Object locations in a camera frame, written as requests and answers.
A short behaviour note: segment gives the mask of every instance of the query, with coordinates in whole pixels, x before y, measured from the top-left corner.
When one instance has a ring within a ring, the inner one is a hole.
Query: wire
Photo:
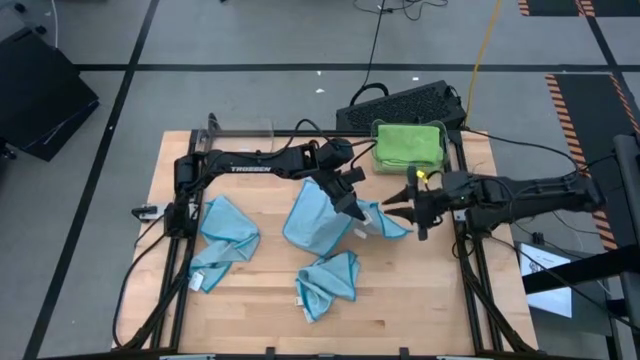
[[[56,1],[55,0],[51,0],[51,9],[53,10],[53,22],[56,26],[56,30],[55,30],[55,40],[54,40],[54,46],[56,47],[56,49],[58,48],[58,9],[56,8]]]
[[[518,224],[517,222],[513,223],[515,226],[517,226],[518,228],[520,228],[520,230],[524,231],[525,233],[531,235],[531,237],[533,237],[533,234],[531,232],[529,232],[527,229],[523,228],[522,226],[520,226],[520,224]],[[573,235],[575,235],[576,240],[578,240],[578,244],[580,244],[580,251],[584,251],[584,244],[582,243],[582,239],[580,239],[580,235],[578,235],[575,231],[573,232]],[[560,251],[561,253],[570,256],[570,257],[576,257],[580,260],[584,260],[585,258],[576,254],[572,254],[566,250],[564,250],[563,248],[561,248],[560,246],[548,241],[547,239],[544,239],[544,243],[545,244],[549,244],[551,245],[551,247],[555,248],[556,250]],[[602,290],[604,290],[604,292],[606,292],[607,294],[609,294],[609,296],[613,296],[613,294],[611,294],[611,292],[609,291],[609,289],[607,289],[604,286],[604,281],[600,281],[600,280],[596,280],[596,283],[598,283],[598,285],[600,285],[600,287],[602,288]]]
[[[618,162],[618,160],[616,159],[616,156],[615,156],[615,155],[613,155],[613,154],[611,154],[611,155],[603,156],[603,157],[601,157],[600,159],[597,159],[597,160],[594,160],[594,161],[592,161],[592,162],[588,163],[587,165],[585,165],[584,167],[582,167],[582,170],[586,170],[586,169],[588,169],[588,168],[592,167],[593,165],[595,165],[595,164],[597,164],[597,163],[599,163],[599,162],[605,161],[605,160],[607,160],[607,159],[615,159],[615,160],[616,160],[616,163]]]
[[[127,273],[124,275],[124,279],[122,280],[122,286],[120,287],[120,293],[118,294],[118,302],[116,302],[116,310],[115,313],[113,314],[113,322],[111,324],[111,336],[113,337],[113,342],[116,344],[117,347],[122,347],[122,343],[120,342],[120,339],[118,339],[118,332],[117,332],[117,327],[118,327],[118,316],[120,315],[120,307],[122,306],[122,298],[124,297],[124,291],[127,287],[127,282],[129,281],[129,276],[131,275],[131,272],[133,271],[133,269],[136,267],[136,265],[140,262],[140,260],[142,260],[142,258],[147,255],[151,250],[153,250],[153,248],[155,248],[160,241],[162,241],[165,236],[167,234],[163,233],[156,241],[154,241],[151,245],[149,245],[148,248],[146,248],[141,254],[140,256],[138,256],[133,263],[131,264],[131,266],[129,266],[129,269],[127,270]]]
[[[435,170],[430,172],[429,175],[427,175],[427,178],[426,178],[427,181],[424,183],[424,186],[427,188],[427,190],[431,190],[429,189],[429,180],[431,180],[433,175],[436,175],[436,174],[440,174],[440,179],[442,179],[442,177],[444,176],[444,173],[440,170]]]
[[[522,227],[522,225],[518,224],[517,222],[513,222],[513,225],[517,226],[520,230],[522,230],[524,233],[528,234],[529,236],[533,237],[533,233],[527,229],[525,229],[524,227]],[[582,256],[578,256],[576,254],[572,254],[568,251],[566,251],[565,249],[561,248],[560,246],[552,243],[551,241],[544,239],[544,243],[551,245],[551,247],[556,248],[558,251],[560,251],[561,253],[567,255],[567,256],[572,256],[572,257],[576,257],[578,259],[584,259]]]
[[[353,158],[353,160],[351,160],[351,164],[349,165],[349,167],[351,168],[351,170],[353,170],[354,165],[356,163],[356,161],[358,161],[358,159],[360,159],[364,154],[368,153],[369,151],[371,151],[371,149],[373,149],[374,147],[376,147],[376,145],[378,145],[378,141],[376,141],[375,139],[368,139],[366,142],[360,141],[358,143],[355,144],[366,144],[367,142],[372,143],[370,146],[368,146],[366,149],[364,149],[360,154],[358,154],[356,157]]]
[[[371,74],[371,66],[373,66],[373,54],[376,52],[376,44],[378,43],[378,34],[380,33],[380,23],[382,22],[382,14],[384,13],[384,4],[387,0],[382,0],[382,5],[380,5],[380,13],[378,14],[378,25],[376,25],[376,35],[373,37],[373,47],[371,48],[371,56],[369,56],[369,65],[367,65],[367,76],[364,78],[364,83],[360,88],[363,88],[367,85],[367,81],[369,81],[369,75]]]
[[[418,10],[418,17],[412,18],[411,16],[409,16],[409,13],[407,12],[407,9],[410,8],[412,5],[415,5],[415,4],[418,4],[418,3],[420,4],[420,9]],[[448,4],[449,4],[449,0],[443,0],[439,4],[431,3],[431,2],[423,1],[423,0],[402,0],[402,11],[404,12],[404,16],[407,19],[409,19],[411,21],[418,21],[422,17],[422,8],[425,5],[431,5],[431,6],[436,6],[436,7],[445,7]]]
[[[460,241],[459,239],[456,239],[456,241],[453,242],[453,244],[451,245],[451,255],[453,255],[454,258],[456,259],[460,259],[460,256],[458,254],[456,254],[456,245],[458,245],[458,241]],[[466,245],[466,239],[465,239],[465,244],[464,244],[464,248],[466,251],[467,245]],[[476,244],[472,241],[471,242],[471,250],[469,250],[468,252],[466,252],[464,254],[465,258],[468,258],[469,256],[471,256],[474,252],[476,251]]]
[[[542,270],[544,270],[546,273],[548,273],[549,275],[551,275],[554,279],[556,279],[558,282],[562,283],[564,286],[569,287],[571,290],[573,290],[573,292],[575,292],[576,294],[582,296],[585,300],[589,301],[591,304],[595,305],[596,307],[598,307],[600,310],[602,310],[603,312],[607,313],[609,315],[610,318],[616,319],[619,322],[627,325],[628,327],[630,327],[633,331],[635,332],[640,332],[640,328],[633,325],[630,321],[625,320],[623,318],[621,318],[620,316],[612,313],[611,311],[609,311],[609,309],[605,308],[604,306],[598,304],[597,301],[593,300],[592,298],[590,298],[589,296],[587,296],[585,293],[583,293],[582,291],[578,290],[575,286],[569,284],[568,281],[566,281],[565,279],[563,279],[562,277],[560,277],[558,274],[556,274],[553,270],[550,270],[546,267],[544,267],[542,264],[540,264],[539,262],[537,262],[536,260],[534,260],[531,256],[529,256],[529,254],[526,254],[525,252],[521,251],[520,249],[518,249],[517,247],[513,246],[512,244],[504,241],[504,240],[500,240],[496,237],[490,236],[489,238],[503,244],[506,245],[510,248],[513,249],[513,251],[516,252],[516,254],[520,254],[526,258],[528,258],[532,263],[538,265]]]
[[[420,16],[422,15],[422,7],[424,5],[431,5],[431,6],[436,6],[436,7],[445,7],[445,6],[447,6],[449,4],[449,0],[442,0],[441,3],[432,3],[432,2],[429,2],[429,1],[426,1],[426,0],[406,0],[406,2],[408,3],[408,5],[403,3],[402,7],[398,7],[398,8],[388,7],[388,8],[384,8],[384,10],[381,10],[381,8],[378,7],[378,10],[375,11],[375,10],[371,10],[371,9],[362,8],[362,7],[360,7],[358,5],[358,0],[353,0],[353,7],[355,7],[356,9],[358,9],[360,11],[364,11],[364,12],[368,12],[368,13],[372,13],[372,14],[376,14],[376,15],[378,15],[380,13],[382,13],[383,15],[384,14],[393,14],[394,11],[403,10],[404,11],[404,15],[405,15],[406,18],[408,18],[409,20],[412,20],[412,21],[417,21],[418,19],[420,19]],[[420,4],[420,11],[419,11],[419,14],[418,14],[418,18],[416,20],[414,20],[413,18],[411,18],[407,14],[406,9],[408,9],[408,8],[410,8],[410,7],[412,7],[413,5],[416,5],[416,4]]]
[[[487,27],[487,31],[484,34],[484,40],[482,41],[482,46],[480,46],[480,51],[478,52],[478,58],[476,59],[476,64],[473,66],[473,73],[471,74],[471,83],[469,83],[469,94],[467,95],[467,116],[464,118],[463,125],[467,126],[469,122],[469,118],[471,117],[471,109],[473,106],[473,88],[476,85],[476,77],[478,75],[478,68],[480,67],[480,63],[482,62],[482,57],[484,56],[484,51],[489,44],[489,39],[491,39],[491,32],[493,31],[493,26],[498,19],[498,14],[500,13],[500,6],[502,5],[502,0],[496,0],[496,6],[493,8],[493,14],[491,14],[491,20],[489,20],[489,26]]]
[[[553,213],[553,216],[555,216],[556,219],[558,219],[558,221],[560,221],[562,223],[562,225],[568,227],[569,229],[571,229],[571,230],[573,230],[575,232],[581,232],[581,233],[584,233],[584,234],[592,234],[592,235],[600,235],[600,233],[597,232],[597,231],[588,231],[588,230],[576,229],[573,226],[567,224],[567,222],[560,216],[560,214],[558,214],[555,211],[552,211],[552,213]]]
[[[611,193],[611,192],[614,192],[614,191],[616,191],[616,190],[620,190],[620,189],[622,189],[623,187],[624,187],[624,184],[618,185],[618,186],[616,186],[616,187],[614,187],[614,188],[609,189],[609,190],[606,192],[606,194]]]
[[[577,173],[580,172],[580,167],[578,166],[578,163],[576,163],[575,160],[573,160],[573,158],[571,158],[571,156],[563,153],[560,150],[556,150],[554,148],[550,148],[550,147],[544,146],[544,145],[528,143],[528,142],[525,142],[525,141],[509,140],[509,139],[501,138],[501,137],[498,137],[498,136],[481,133],[479,131],[474,131],[474,130],[471,130],[471,129],[463,129],[463,131],[470,132],[470,133],[477,134],[477,135],[482,135],[484,137],[487,137],[487,138],[493,139],[493,140],[504,141],[504,142],[509,143],[509,144],[530,146],[530,147],[534,147],[534,148],[538,148],[538,149],[542,149],[542,150],[551,151],[553,153],[556,153],[556,154],[558,154],[560,156],[563,156],[563,157],[567,158],[569,161],[571,161],[571,164],[573,164],[573,166],[576,168],[576,170],[574,172],[571,172],[571,173],[569,173],[567,175],[571,175],[571,174],[574,174],[574,173],[577,175]]]
[[[138,243],[140,242],[140,240],[142,240],[142,238],[147,235],[147,233],[151,230],[151,228],[153,228],[154,226],[156,226],[156,224],[158,222],[160,222],[160,220],[162,220],[164,218],[164,214],[160,215],[159,218],[153,220],[153,222],[151,223],[151,225],[149,225],[148,228],[146,228],[142,234],[140,234],[140,236],[138,236],[138,238],[136,239],[136,241],[133,243],[133,247],[136,247],[138,245]]]

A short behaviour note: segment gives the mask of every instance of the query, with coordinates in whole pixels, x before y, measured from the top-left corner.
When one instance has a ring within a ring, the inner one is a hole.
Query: orange striped tape
[[[582,151],[582,147],[580,146],[580,140],[578,140],[573,122],[571,122],[571,116],[569,115],[567,104],[562,97],[562,93],[560,92],[558,80],[554,75],[551,74],[545,75],[545,80],[547,81],[547,86],[549,87],[549,91],[551,92],[553,106],[556,108],[556,114],[558,115],[558,121],[560,121],[560,127],[562,127],[564,137],[567,139],[571,158],[575,160],[578,166],[586,166],[587,160],[584,157],[584,152]],[[588,177],[591,177],[588,169],[583,170],[582,173]],[[602,246],[604,246],[607,250],[617,249],[618,246],[616,245],[615,238],[613,237],[613,233],[611,232],[609,221],[607,221],[607,215],[603,211],[596,211],[591,215],[596,224],[598,234],[600,235]]]
[[[527,0],[518,0],[518,7],[520,8],[520,14],[529,16],[529,4]]]
[[[580,16],[596,16],[595,9],[591,0],[574,0],[578,7],[578,15]]]
[[[624,108],[624,111],[627,113],[627,117],[629,117],[629,121],[631,121],[631,126],[633,126],[633,130],[635,130],[636,133],[640,133],[640,124],[638,124],[636,117],[633,115],[633,111],[629,106],[627,97],[624,95],[624,92],[622,91],[622,87],[620,86],[618,79],[616,79],[616,77],[613,76],[613,74],[609,75],[609,78],[611,79],[611,83],[613,83],[613,87],[616,89],[616,92],[618,93],[618,98],[620,98],[620,102],[622,103],[622,107]]]

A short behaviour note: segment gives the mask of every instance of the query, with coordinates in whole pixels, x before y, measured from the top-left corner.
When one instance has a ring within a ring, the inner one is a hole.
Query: gray floor
[[[30,21],[53,29],[49,2],[25,1]],[[378,1],[361,0],[375,8]],[[395,4],[400,1],[389,1]],[[149,0],[59,0],[59,47],[78,64],[126,64]],[[472,64],[491,16],[492,0],[451,0],[425,7],[410,22],[401,13],[383,19],[375,61]],[[640,64],[640,18],[598,19],[621,64]],[[376,16],[351,0],[161,0],[140,63],[260,64],[365,63]],[[45,39],[53,41],[50,31]],[[520,15],[505,1],[485,63],[604,64],[584,18]],[[71,219],[105,131],[121,72],[84,72],[102,106],[50,163],[27,155],[0,162],[0,357],[22,357],[33,330]],[[396,92],[444,79],[466,98],[468,72],[373,72],[371,81]],[[640,94],[640,76],[625,74]],[[225,129],[253,129],[272,121],[291,128],[308,117],[335,126],[335,110],[347,105],[364,72],[137,72],[115,131],[69,273],[40,356],[108,350],[117,290],[131,262],[139,224],[129,214],[143,203],[163,131],[201,126],[213,111]],[[480,73],[470,126],[495,135],[567,151],[543,73]],[[570,170],[544,151],[492,142],[498,171],[514,178]],[[589,215],[564,214],[573,225],[594,229]],[[603,251],[595,236],[579,238],[553,217],[525,225],[568,249]],[[517,228],[517,240],[527,236]],[[565,332],[534,317],[542,349],[552,354],[606,358],[600,336]]]

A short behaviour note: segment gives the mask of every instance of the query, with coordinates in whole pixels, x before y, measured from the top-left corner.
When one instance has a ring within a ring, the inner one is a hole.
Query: black metal frame
[[[370,134],[368,132],[363,131],[324,131],[325,135],[329,137],[368,137]],[[289,136],[318,136],[316,131],[297,131],[294,132],[292,130],[276,130],[274,131],[274,136],[276,137],[289,137]],[[220,137],[251,137],[251,136],[261,136],[265,135],[264,131],[217,131],[214,134],[215,138]],[[467,170],[467,163],[465,160],[465,153],[462,143],[462,137],[459,131],[450,131],[449,136],[451,138],[451,142],[456,150],[456,157],[458,162],[458,167],[460,170]],[[191,138],[189,140],[189,148],[188,152],[193,152],[196,147],[197,142],[197,130],[192,130]],[[448,162],[445,166],[445,171],[452,171],[451,163]],[[203,192],[201,191],[197,195],[197,202],[201,204],[203,198]],[[456,239],[461,239],[467,236],[466,230],[462,227],[456,226],[454,228]],[[183,261],[191,261],[193,257],[193,250],[195,247],[195,241],[197,236],[192,236],[186,239],[186,250],[184,254]],[[167,261],[165,264],[162,286],[160,296],[164,295],[169,287],[169,283],[174,274],[174,268],[177,261],[178,248],[179,244],[182,240],[179,238],[172,238],[171,243],[169,245],[169,251],[167,253]],[[462,253],[465,251],[464,242],[458,241],[458,251]],[[480,275],[480,281],[482,283],[484,291],[489,295],[489,298],[493,300],[493,295],[491,292],[491,285],[489,279],[489,271],[487,267],[487,262],[485,258],[484,248],[482,246],[482,241],[475,241],[476,247],[476,264],[478,268],[478,272]],[[463,257],[460,257],[460,266],[462,269],[463,262],[468,261]],[[572,359],[572,358],[564,358],[564,357],[556,357],[556,356],[548,356],[545,354],[531,354],[531,353],[520,353],[520,352],[505,352],[502,345],[502,338],[498,327],[496,326],[493,319],[487,316],[487,321],[489,323],[490,336],[492,340],[493,350],[484,349],[482,342],[482,331],[480,328],[480,321],[478,317],[477,304],[476,304],[476,296],[471,289],[471,287],[463,282],[464,285],[464,294],[465,301],[467,305],[467,313],[469,319],[469,327],[471,331],[471,338],[473,342],[474,352],[476,356],[485,356],[491,357],[494,359]],[[86,354],[86,355],[74,355],[74,356],[66,356],[66,357],[56,357],[56,358],[48,358],[48,359],[57,359],[57,360],[75,360],[75,359],[158,359],[160,356],[170,356],[170,355],[178,355],[178,347],[180,342],[180,335],[182,331],[182,323],[184,319],[184,312],[186,306],[186,297],[187,297],[187,288],[188,284],[184,284],[178,293],[178,300],[176,302],[175,308],[175,316],[173,318],[173,324],[171,328],[171,337],[169,347],[162,348],[160,347],[160,339],[162,336],[162,330],[164,326],[164,319],[160,321],[154,332],[151,336],[150,348],[143,350],[125,350],[125,351],[113,351],[108,353],[97,353],[97,354]],[[256,360],[270,360],[270,359],[312,359],[312,358],[324,358],[328,355],[276,355],[275,348],[268,347],[265,349],[265,354],[216,354],[216,359],[256,359]],[[333,359],[435,359],[435,355],[428,356],[414,356],[409,354],[408,348],[399,348],[399,353],[397,356],[359,356],[359,355],[331,355]]]

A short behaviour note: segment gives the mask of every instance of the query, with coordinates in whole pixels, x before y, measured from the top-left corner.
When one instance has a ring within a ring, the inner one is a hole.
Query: yellow cable
[[[493,25],[495,25],[496,20],[498,19],[498,14],[500,13],[501,5],[502,5],[502,0],[496,0],[496,6],[493,8],[493,14],[491,14],[489,27],[487,27],[487,32],[484,34],[484,40],[482,41],[480,52],[478,52],[478,59],[476,59],[476,65],[473,67],[473,74],[471,75],[471,84],[469,84],[469,94],[467,97],[467,117],[464,119],[464,126],[467,126],[467,123],[469,122],[469,117],[471,116],[471,107],[473,105],[473,87],[476,84],[478,67],[480,67],[480,63],[482,62],[482,56],[484,55],[484,50],[487,48],[487,45],[489,44],[489,39],[491,38],[491,32],[493,31]]]

